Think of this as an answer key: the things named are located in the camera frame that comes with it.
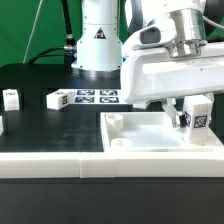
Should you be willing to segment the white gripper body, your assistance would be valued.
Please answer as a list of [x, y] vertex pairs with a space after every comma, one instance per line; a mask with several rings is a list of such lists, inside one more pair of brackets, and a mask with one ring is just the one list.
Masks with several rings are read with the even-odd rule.
[[127, 104], [224, 92], [224, 43], [201, 47], [198, 57], [171, 59], [165, 48], [133, 51], [120, 74]]

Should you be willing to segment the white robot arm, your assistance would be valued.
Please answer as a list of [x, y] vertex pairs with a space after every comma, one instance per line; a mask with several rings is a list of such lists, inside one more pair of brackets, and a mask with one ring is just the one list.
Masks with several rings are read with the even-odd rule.
[[131, 36], [118, 38], [118, 0], [82, 0], [74, 68], [120, 72], [128, 104], [160, 101], [179, 124], [175, 98], [224, 91], [224, 43], [206, 41], [206, 0], [126, 0]]

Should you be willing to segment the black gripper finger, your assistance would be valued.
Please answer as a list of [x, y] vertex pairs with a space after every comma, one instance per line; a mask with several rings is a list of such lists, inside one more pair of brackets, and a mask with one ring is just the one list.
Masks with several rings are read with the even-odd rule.
[[179, 113], [174, 107], [173, 99], [166, 98], [162, 100], [162, 108], [170, 117], [172, 126], [177, 128], [179, 126]]

